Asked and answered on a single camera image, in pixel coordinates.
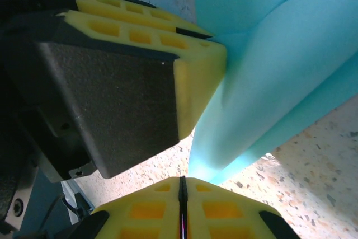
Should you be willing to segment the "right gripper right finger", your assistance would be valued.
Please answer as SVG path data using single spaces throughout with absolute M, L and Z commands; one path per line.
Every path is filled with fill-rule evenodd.
M 273 207 L 183 177 L 183 238 L 296 238 Z

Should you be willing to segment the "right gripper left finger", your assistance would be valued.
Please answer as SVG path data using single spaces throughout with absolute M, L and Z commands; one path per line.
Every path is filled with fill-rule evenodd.
M 183 177 L 97 207 L 69 238 L 183 238 Z

